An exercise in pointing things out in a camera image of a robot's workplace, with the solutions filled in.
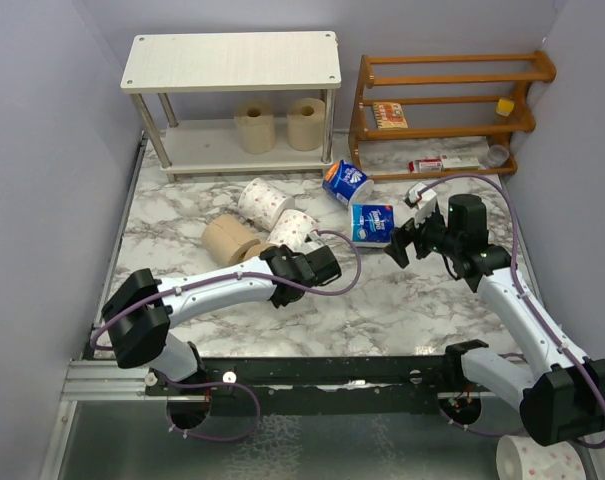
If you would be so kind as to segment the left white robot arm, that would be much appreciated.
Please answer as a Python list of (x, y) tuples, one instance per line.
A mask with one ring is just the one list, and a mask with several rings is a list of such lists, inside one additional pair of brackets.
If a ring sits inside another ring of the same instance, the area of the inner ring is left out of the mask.
[(188, 395), (202, 385), (197, 349), (170, 330), (195, 318), (242, 303), (268, 301), (285, 307), (307, 288), (327, 285), (341, 276), (332, 251), (321, 246), (309, 253), (286, 246), (269, 247), (231, 267), (183, 279), (156, 279), (148, 268), (131, 274), (102, 307), (111, 325), (107, 335), (121, 369), (148, 366), (168, 377), (177, 392)]

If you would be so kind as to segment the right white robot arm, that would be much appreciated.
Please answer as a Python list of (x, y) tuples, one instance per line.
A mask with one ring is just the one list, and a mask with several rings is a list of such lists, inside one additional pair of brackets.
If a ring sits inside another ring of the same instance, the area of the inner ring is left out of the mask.
[(528, 366), (518, 367), (479, 340), (450, 345), (443, 383), (463, 391), (476, 383), (518, 411), (529, 436), (550, 446), (605, 433), (605, 360), (591, 359), (544, 310), (522, 279), (515, 258), (489, 241), (486, 207), (472, 194), (450, 198), (442, 215), (433, 192), (405, 202), (413, 218), (393, 229), (385, 251), (402, 268), (413, 246), (419, 259), (439, 254), (485, 301), (516, 341)]

